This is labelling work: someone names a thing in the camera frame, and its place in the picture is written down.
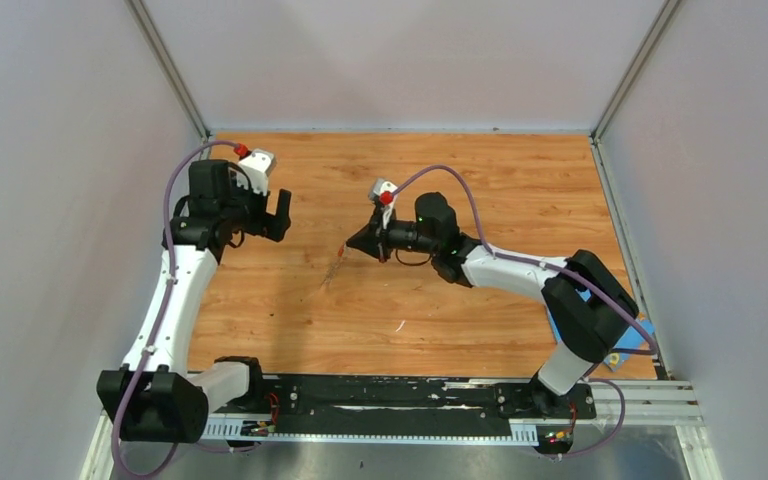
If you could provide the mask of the metal key organizer plate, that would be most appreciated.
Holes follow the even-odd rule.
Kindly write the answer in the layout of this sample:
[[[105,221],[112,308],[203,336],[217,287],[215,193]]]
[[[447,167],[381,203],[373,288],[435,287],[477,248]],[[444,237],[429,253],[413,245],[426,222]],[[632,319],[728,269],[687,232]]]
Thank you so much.
[[[334,258],[334,260],[329,264],[329,267],[326,271],[326,274],[321,282],[322,288],[327,288],[335,278],[336,274],[338,273],[342,263],[343,263],[344,257],[341,255],[338,255]]]

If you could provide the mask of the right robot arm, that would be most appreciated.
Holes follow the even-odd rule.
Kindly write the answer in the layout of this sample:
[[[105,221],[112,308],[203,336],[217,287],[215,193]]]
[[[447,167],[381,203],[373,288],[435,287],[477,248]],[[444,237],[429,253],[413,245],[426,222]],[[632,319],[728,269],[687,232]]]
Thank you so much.
[[[402,251],[425,254],[446,282],[519,294],[546,307],[560,336],[557,346],[527,386],[526,408],[556,417],[571,403],[570,391],[592,366],[605,360],[640,310],[629,292],[594,253],[536,257],[490,252],[464,233],[456,211],[439,192],[420,195],[415,218],[398,220],[383,196],[346,242],[382,263]]]

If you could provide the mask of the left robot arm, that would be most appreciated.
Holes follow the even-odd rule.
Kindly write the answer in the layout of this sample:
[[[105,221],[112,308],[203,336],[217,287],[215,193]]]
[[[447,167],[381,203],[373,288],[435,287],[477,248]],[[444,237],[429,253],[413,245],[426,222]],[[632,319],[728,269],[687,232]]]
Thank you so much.
[[[116,370],[101,372],[98,397],[128,442],[192,444],[208,417],[231,403],[243,413],[266,400],[259,361],[224,356],[207,370],[188,374],[188,353],[207,287],[228,248],[248,236],[273,242],[291,225],[290,191],[267,210],[274,156],[254,150],[236,162],[199,160],[187,170],[189,191],[166,219],[158,283],[137,339]]]

